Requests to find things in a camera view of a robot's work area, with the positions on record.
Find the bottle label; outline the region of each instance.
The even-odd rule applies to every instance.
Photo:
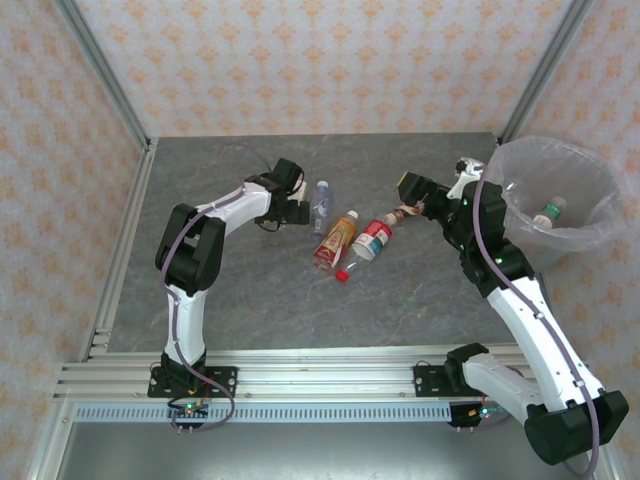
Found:
[[[332,267],[335,267],[340,257],[351,245],[355,233],[356,224],[350,219],[342,217],[320,244],[314,256],[326,260]]]
[[[398,220],[404,220],[405,218],[413,217],[414,215],[422,215],[423,210],[423,204],[416,205],[415,207],[410,207],[409,205],[400,205],[394,210],[394,212],[397,212]]]
[[[327,216],[327,208],[329,207],[329,199],[325,198],[324,200],[320,200],[313,209],[318,212],[318,215],[321,217]]]
[[[354,243],[362,245],[375,257],[387,244],[389,237],[391,237],[391,229],[380,220],[374,220]]]
[[[560,209],[558,207],[556,207],[555,205],[552,205],[551,203],[548,203],[543,209],[543,212],[547,212],[549,215],[551,215],[553,218],[558,218],[560,216]]]

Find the orange juice bottle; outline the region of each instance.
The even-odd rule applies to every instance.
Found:
[[[356,220],[358,220],[358,214],[353,210],[338,219],[313,254],[313,264],[316,267],[329,271],[337,265],[356,234]]]

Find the bottle in trash can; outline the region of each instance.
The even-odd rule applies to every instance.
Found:
[[[327,233],[329,183],[320,180],[311,197],[311,237],[320,241]]]
[[[356,234],[358,214],[349,210],[340,217],[329,234],[313,254],[313,264],[320,270],[329,271],[340,261],[340,258],[351,245]]]
[[[406,218],[398,210],[380,215],[356,238],[342,263],[342,267],[336,272],[336,278],[339,281],[346,282],[354,271],[369,265],[371,260],[378,255],[391,238],[391,227],[398,223],[399,217],[401,217],[400,219]]]
[[[553,197],[542,211],[533,217],[533,223],[541,227],[553,228],[565,208],[567,208],[567,201],[564,198]]]

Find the metal frame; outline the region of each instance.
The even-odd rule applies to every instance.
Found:
[[[442,364],[446,352],[457,345],[430,347],[372,347],[300,350],[248,350],[208,352],[207,363],[240,367],[236,402],[245,412],[243,422],[292,422],[290,411],[364,412],[366,421],[446,421],[449,397],[418,399],[415,397],[413,366],[418,361]],[[516,367],[527,378],[532,372],[519,347],[489,347],[504,364]],[[28,478],[57,478],[73,424],[86,421],[87,411],[93,421],[132,421],[139,413],[156,412],[163,399],[146,397],[149,366],[160,353],[110,353],[92,349],[85,363],[63,367],[55,389],[54,404],[45,425]],[[467,397],[455,400],[479,400]],[[216,411],[224,412],[226,400],[215,400]],[[431,413],[416,409],[435,409]],[[272,420],[271,413],[281,418]],[[260,411],[256,418],[250,412]],[[331,413],[315,422],[349,422]],[[621,479],[624,467],[620,457],[609,447],[601,449],[596,479]]]
[[[582,26],[582,21],[592,4],[593,0],[573,0],[567,9],[558,31],[542,55],[540,63],[538,63],[527,87],[524,89],[502,135],[500,135],[500,144],[515,140],[522,125],[533,110],[540,93],[551,78],[556,65],[567,51],[575,33]]]
[[[98,303],[96,315],[90,329],[87,330],[80,351],[78,361],[85,362],[89,356],[89,350],[97,347],[96,342],[100,342],[106,352],[106,347],[111,335],[111,327],[115,319],[120,292],[133,246],[133,238],[135,237],[140,211],[144,202],[144,194],[147,189],[149,175],[153,159],[155,158],[158,139],[151,140],[148,148],[142,152],[138,169],[129,190],[129,197],[125,211],[120,220],[120,229],[118,240],[113,250],[109,272],[105,279],[102,295]]]
[[[122,117],[122,121],[127,127],[129,134],[140,148],[145,148],[149,143],[149,138],[147,137],[144,127],[131,106],[127,95],[124,93],[120,82],[109,66],[104,52],[100,48],[100,45],[98,45],[95,36],[91,32],[75,0],[53,0],[53,2],[58,7],[60,15],[64,18],[67,26],[80,44],[80,48],[82,48],[85,57],[107,91],[114,107]]]
[[[62,369],[51,412],[28,474],[30,480],[57,478],[72,426],[76,421],[82,421],[77,414],[86,412],[88,406],[109,405],[110,411],[119,408],[157,410],[164,403],[162,399],[146,396],[149,366],[158,361],[160,353],[107,353],[157,139],[149,142],[76,2],[53,1],[103,83],[129,134],[144,151],[122,216],[120,234],[94,324],[85,338],[81,363],[66,364]],[[569,6],[511,115],[500,143],[517,135],[592,3],[593,0],[574,0]],[[236,395],[239,411],[257,407],[284,411],[299,406],[304,409],[336,404],[359,406],[364,410],[367,406],[372,409],[382,406],[419,408],[420,405],[448,405],[452,399],[417,399],[412,367],[420,360],[441,364],[446,353],[454,348],[456,345],[208,352],[208,363],[240,367]],[[529,379],[533,377],[519,347],[501,345],[490,348],[505,365],[518,368]],[[226,403],[216,400],[215,407],[222,411]],[[414,418],[414,421],[428,420]],[[629,472],[614,448],[601,448],[600,458],[594,478],[629,478]]]

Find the orange floral pattern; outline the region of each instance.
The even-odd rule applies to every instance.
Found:
[[[571,2],[78,3],[147,132],[197,136],[499,134]]]
[[[22,479],[95,314],[139,151],[53,2],[4,0],[0,31],[0,478]]]
[[[620,389],[631,413],[613,440],[640,469],[640,5],[595,2],[523,134],[560,137],[599,150],[623,189],[628,232],[548,272],[553,305],[567,335],[605,387]]]

